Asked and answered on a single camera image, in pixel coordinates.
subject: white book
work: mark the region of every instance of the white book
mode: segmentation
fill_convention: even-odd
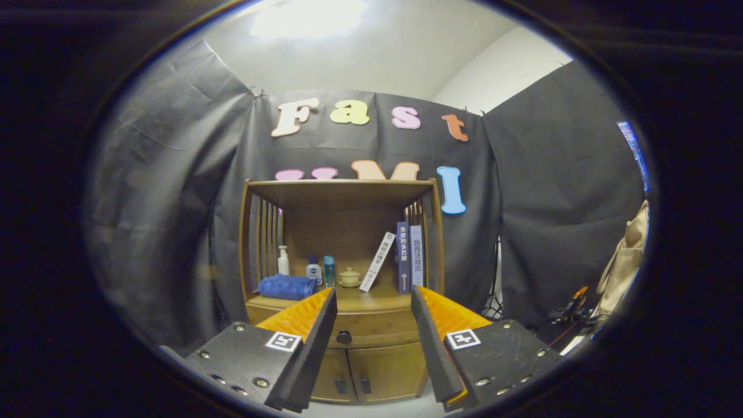
[[[410,277],[413,286],[423,287],[423,272],[425,268],[423,252],[423,232],[420,225],[410,226]]]
[[[389,253],[389,249],[392,247],[392,243],[394,241],[395,235],[392,232],[387,232],[384,234],[384,239],[382,239],[382,243],[379,244],[379,249],[377,249],[377,253],[374,255],[374,259],[371,261],[369,270],[366,271],[366,275],[361,281],[361,286],[359,286],[359,289],[363,290],[364,292],[368,292],[369,289],[372,287],[372,284],[374,284],[374,279],[377,278],[377,273],[379,273],[379,270],[382,268],[384,259],[387,258],[387,253]]]

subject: blue towel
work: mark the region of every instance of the blue towel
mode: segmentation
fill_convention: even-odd
[[[302,300],[312,296],[317,282],[314,279],[300,276],[276,274],[266,277],[258,284],[258,292],[267,298]]]

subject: foam letter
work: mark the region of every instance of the foam letter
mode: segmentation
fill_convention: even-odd
[[[318,180],[334,179],[338,175],[338,170],[333,167],[320,167],[312,170],[312,176]]]
[[[351,168],[356,171],[359,180],[387,180],[382,169],[374,160],[356,160],[351,163]],[[403,161],[398,163],[390,180],[415,180],[421,169],[416,163]]]
[[[464,122],[457,118],[457,115],[444,115],[441,117],[449,125],[449,133],[460,141],[466,141],[469,139],[467,134],[462,133],[461,128],[464,128]]]
[[[320,105],[320,101],[315,97],[307,100],[300,100],[298,102],[289,102],[279,105],[279,124],[271,132],[271,136],[284,136],[291,135],[299,131],[299,126],[294,124],[296,119],[299,122],[306,122],[310,117],[310,109],[316,108]]]
[[[412,107],[398,106],[392,110],[392,124],[400,129],[418,129],[421,120],[416,118],[418,111]]]
[[[441,211],[449,215],[464,213],[467,206],[462,203],[462,195],[459,190],[459,174],[461,173],[459,169],[439,167],[436,172],[441,176],[444,183],[444,204],[441,206]]]
[[[279,181],[294,181],[294,180],[302,180],[302,177],[305,176],[305,172],[301,170],[281,170],[276,173],[274,178]]]
[[[330,120],[335,123],[348,123],[363,125],[369,122],[366,116],[368,106],[360,100],[343,100],[335,103],[336,109],[330,114]]]

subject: small bottle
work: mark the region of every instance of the small bottle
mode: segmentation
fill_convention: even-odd
[[[286,255],[286,245],[279,245],[281,255],[279,256],[279,273],[289,275],[289,257]]]
[[[325,287],[335,287],[335,258],[326,255],[323,261],[325,262]]]
[[[322,286],[322,268],[317,264],[317,257],[310,257],[310,263],[307,264],[307,277],[315,279],[315,286]]]

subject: yellow letter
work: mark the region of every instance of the yellow letter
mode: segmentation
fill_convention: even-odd
[[[343,100],[335,103],[336,109],[330,114],[330,120],[335,123],[348,123],[363,125],[369,122],[366,116],[368,106],[360,100]]]
[[[271,136],[291,135],[299,131],[299,126],[294,124],[296,119],[300,122],[306,122],[310,117],[310,109],[320,105],[320,101],[315,97],[298,102],[289,102],[279,105],[279,125],[271,132]]]

